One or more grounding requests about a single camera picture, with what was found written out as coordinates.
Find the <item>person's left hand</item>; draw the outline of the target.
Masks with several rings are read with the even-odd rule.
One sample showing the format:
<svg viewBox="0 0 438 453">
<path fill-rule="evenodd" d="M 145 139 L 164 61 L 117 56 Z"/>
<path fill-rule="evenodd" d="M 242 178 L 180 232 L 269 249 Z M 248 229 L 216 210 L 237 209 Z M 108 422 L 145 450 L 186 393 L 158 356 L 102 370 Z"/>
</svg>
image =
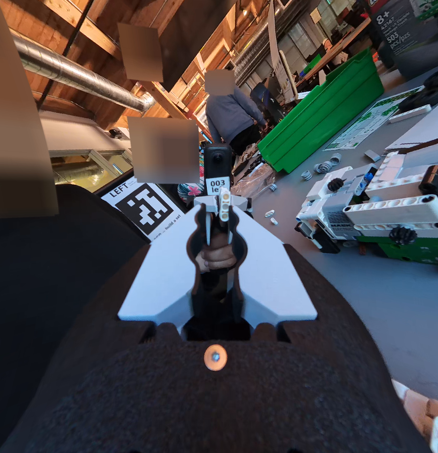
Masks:
<svg viewBox="0 0 438 453">
<path fill-rule="evenodd" d="M 205 246 L 195 258 L 202 274 L 211 271 L 227 269 L 233 267 L 237 258 L 235 257 L 232 246 Z"/>
</svg>

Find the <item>black lego set box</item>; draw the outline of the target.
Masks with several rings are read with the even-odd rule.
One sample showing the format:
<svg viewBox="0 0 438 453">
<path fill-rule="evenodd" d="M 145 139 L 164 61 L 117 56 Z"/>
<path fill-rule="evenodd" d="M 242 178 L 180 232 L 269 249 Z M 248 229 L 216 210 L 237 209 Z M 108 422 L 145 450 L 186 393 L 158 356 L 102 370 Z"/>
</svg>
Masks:
<svg viewBox="0 0 438 453">
<path fill-rule="evenodd" d="M 405 78 L 438 66 L 438 0 L 372 0 L 367 4 L 385 48 Z"/>
</svg>

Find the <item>green printed sticker sheet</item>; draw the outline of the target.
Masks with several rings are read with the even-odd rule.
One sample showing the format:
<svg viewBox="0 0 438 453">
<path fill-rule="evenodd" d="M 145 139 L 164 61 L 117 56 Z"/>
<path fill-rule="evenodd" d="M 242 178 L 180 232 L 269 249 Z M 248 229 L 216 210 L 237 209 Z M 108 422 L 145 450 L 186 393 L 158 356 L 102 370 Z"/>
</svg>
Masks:
<svg viewBox="0 0 438 453">
<path fill-rule="evenodd" d="M 401 92 L 375 102 L 365 113 L 352 123 L 344 132 L 329 143 L 324 151 L 352 150 L 359 146 L 370 134 L 375 132 L 398 111 L 399 104 L 410 95 L 424 89 L 424 86 Z"/>
</svg>

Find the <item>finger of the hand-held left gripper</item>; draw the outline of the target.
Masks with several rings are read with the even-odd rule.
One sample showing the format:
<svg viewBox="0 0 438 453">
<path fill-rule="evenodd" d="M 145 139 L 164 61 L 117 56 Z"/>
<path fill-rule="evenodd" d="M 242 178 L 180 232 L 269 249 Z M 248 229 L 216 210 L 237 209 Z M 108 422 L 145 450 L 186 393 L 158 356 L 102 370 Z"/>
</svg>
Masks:
<svg viewBox="0 0 438 453">
<path fill-rule="evenodd" d="M 206 244 L 210 245 L 213 223 L 215 218 L 219 214 L 219 196 L 206 195 L 194 198 L 194 206 L 202 204 L 205 205 L 206 211 L 205 217 Z"/>
<path fill-rule="evenodd" d="M 230 195 L 230 203 L 229 207 L 237 207 L 241 209 L 244 213 L 249 215 L 253 219 L 253 207 L 252 207 L 252 200 L 250 198 L 237 196 L 237 195 Z M 233 238 L 233 233 L 230 226 L 230 214 L 228 214 L 227 218 L 227 243 L 230 245 Z"/>
</svg>

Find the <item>green plastic bin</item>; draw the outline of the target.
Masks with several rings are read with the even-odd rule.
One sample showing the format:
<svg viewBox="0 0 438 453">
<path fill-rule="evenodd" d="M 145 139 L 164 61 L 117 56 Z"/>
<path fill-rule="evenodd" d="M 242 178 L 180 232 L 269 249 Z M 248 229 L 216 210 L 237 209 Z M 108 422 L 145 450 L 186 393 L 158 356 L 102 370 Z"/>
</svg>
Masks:
<svg viewBox="0 0 438 453">
<path fill-rule="evenodd" d="M 275 171 L 290 173 L 383 92 L 367 48 L 329 73 L 257 147 Z"/>
</svg>

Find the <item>clear plastic bag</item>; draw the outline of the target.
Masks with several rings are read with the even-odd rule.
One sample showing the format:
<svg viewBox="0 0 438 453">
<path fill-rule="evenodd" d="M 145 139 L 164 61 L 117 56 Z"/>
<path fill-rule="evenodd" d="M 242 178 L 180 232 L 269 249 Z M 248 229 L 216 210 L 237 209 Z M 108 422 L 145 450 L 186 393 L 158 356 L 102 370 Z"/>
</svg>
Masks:
<svg viewBox="0 0 438 453">
<path fill-rule="evenodd" d="M 275 183 L 276 171 L 267 163 L 261 163 L 247 176 L 239 179 L 231 188 L 236 196 L 255 198 L 262 190 Z"/>
</svg>

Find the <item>silver ventilation duct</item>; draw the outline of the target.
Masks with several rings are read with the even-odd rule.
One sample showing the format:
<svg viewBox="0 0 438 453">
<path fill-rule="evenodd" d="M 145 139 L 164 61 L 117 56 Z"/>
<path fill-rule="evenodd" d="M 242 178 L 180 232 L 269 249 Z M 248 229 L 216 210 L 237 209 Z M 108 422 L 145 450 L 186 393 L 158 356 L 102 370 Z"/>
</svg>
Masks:
<svg viewBox="0 0 438 453">
<path fill-rule="evenodd" d="M 156 105 L 149 93 L 138 97 L 21 33 L 10 32 L 25 70 L 141 113 Z"/>
</svg>

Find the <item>person's black sweater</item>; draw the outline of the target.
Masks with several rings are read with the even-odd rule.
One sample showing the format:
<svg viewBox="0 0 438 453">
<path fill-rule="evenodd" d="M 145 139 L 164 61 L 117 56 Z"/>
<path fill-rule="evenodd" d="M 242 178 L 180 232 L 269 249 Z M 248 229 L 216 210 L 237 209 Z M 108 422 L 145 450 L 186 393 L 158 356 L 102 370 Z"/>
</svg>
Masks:
<svg viewBox="0 0 438 453">
<path fill-rule="evenodd" d="M 149 243 L 98 195 L 55 188 L 58 215 L 0 219 L 0 448 L 76 317 Z"/>
</svg>

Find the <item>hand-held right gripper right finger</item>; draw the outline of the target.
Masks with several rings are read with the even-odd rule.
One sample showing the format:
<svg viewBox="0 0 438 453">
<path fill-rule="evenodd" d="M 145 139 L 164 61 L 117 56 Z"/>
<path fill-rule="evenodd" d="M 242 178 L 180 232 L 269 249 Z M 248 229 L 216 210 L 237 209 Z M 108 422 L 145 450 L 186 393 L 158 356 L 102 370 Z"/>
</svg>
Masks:
<svg viewBox="0 0 438 453">
<path fill-rule="evenodd" d="M 284 243 L 237 207 L 229 208 L 229 227 L 237 258 L 233 295 L 238 317 L 252 328 L 315 320 L 317 310 Z"/>
</svg>

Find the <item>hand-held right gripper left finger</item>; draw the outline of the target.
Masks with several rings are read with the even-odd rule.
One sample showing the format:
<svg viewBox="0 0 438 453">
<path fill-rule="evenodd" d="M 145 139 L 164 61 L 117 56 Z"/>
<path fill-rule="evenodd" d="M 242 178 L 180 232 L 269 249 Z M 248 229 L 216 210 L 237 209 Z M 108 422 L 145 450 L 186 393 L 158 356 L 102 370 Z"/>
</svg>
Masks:
<svg viewBox="0 0 438 453">
<path fill-rule="evenodd" d="M 196 268 L 187 243 L 198 228 L 195 216 L 200 211 L 201 205 L 192 208 L 151 244 L 118 312 L 120 320 L 172 323 L 182 332 L 193 317 Z"/>
</svg>

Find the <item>lego truck model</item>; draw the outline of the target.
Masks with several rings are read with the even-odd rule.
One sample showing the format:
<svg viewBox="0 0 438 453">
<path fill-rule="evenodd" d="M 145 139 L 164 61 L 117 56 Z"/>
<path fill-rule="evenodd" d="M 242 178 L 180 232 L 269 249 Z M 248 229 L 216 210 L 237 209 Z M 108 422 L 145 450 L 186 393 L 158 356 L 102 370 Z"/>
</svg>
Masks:
<svg viewBox="0 0 438 453">
<path fill-rule="evenodd" d="M 308 192 L 295 230 L 323 253 L 371 246 L 404 262 L 438 265 L 438 145 L 390 152 L 326 173 Z"/>
</svg>

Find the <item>floral printed cloth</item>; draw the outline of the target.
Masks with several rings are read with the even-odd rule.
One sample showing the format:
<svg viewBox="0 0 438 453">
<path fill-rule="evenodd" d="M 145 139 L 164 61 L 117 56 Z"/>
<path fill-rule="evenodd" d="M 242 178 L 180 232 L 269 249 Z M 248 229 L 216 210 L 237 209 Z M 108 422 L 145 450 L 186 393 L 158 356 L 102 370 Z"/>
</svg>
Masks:
<svg viewBox="0 0 438 453">
<path fill-rule="evenodd" d="M 192 184 L 178 184 L 177 193 L 180 199 L 188 205 L 197 196 L 201 196 L 204 191 L 204 181 Z"/>
</svg>

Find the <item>white lego beam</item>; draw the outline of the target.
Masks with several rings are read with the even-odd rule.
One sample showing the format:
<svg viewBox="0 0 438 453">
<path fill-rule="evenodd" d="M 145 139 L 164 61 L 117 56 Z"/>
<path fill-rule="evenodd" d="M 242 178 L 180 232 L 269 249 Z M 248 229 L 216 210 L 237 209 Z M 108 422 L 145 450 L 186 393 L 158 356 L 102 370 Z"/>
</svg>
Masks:
<svg viewBox="0 0 438 453">
<path fill-rule="evenodd" d="M 402 113 L 398 113 L 397 115 L 393 115 L 388 119 L 388 123 L 393 124 L 397 122 L 401 122 L 403 120 L 407 120 L 413 117 L 421 116 L 424 114 L 429 113 L 432 110 L 430 104 L 423 105 L 421 107 L 408 110 Z"/>
</svg>

